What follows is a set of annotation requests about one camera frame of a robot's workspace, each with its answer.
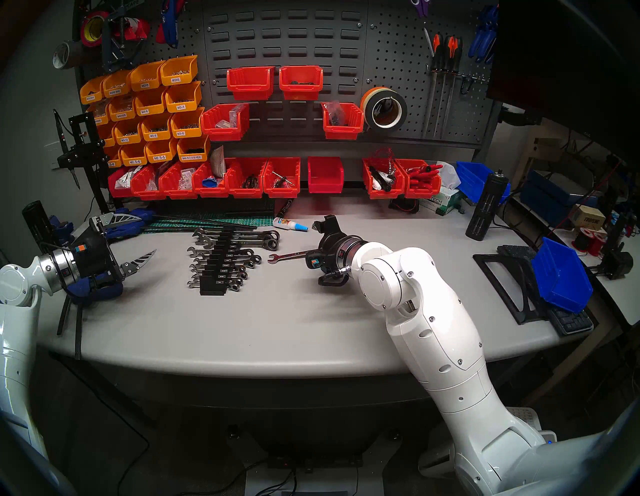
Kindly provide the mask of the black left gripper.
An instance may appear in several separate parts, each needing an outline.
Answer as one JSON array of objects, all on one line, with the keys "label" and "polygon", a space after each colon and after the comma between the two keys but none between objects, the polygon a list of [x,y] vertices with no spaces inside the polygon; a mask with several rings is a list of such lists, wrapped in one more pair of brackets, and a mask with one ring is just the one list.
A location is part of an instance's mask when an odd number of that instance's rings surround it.
[{"label": "black left gripper", "polygon": [[156,249],[119,265],[106,236],[137,236],[144,222],[131,214],[109,212],[94,216],[70,244],[79,280],[71,293],[121,293],[123,280],[136,274],[156,253]]}]

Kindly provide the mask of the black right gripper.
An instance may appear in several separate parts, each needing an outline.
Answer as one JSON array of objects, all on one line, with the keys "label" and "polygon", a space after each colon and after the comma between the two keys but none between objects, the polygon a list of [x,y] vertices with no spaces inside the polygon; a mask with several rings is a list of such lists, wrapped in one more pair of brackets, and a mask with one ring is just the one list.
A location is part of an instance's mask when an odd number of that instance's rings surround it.
[{"label": "black right gripper", "polygon": [[316,249],[305,255],[308,269],[330,274],[351,264],[351,258],[361,246],[360,236],[341,231],[335,215],[326,215],[323,220],[313,222],[312,230],[321,234],[322,239]]}]

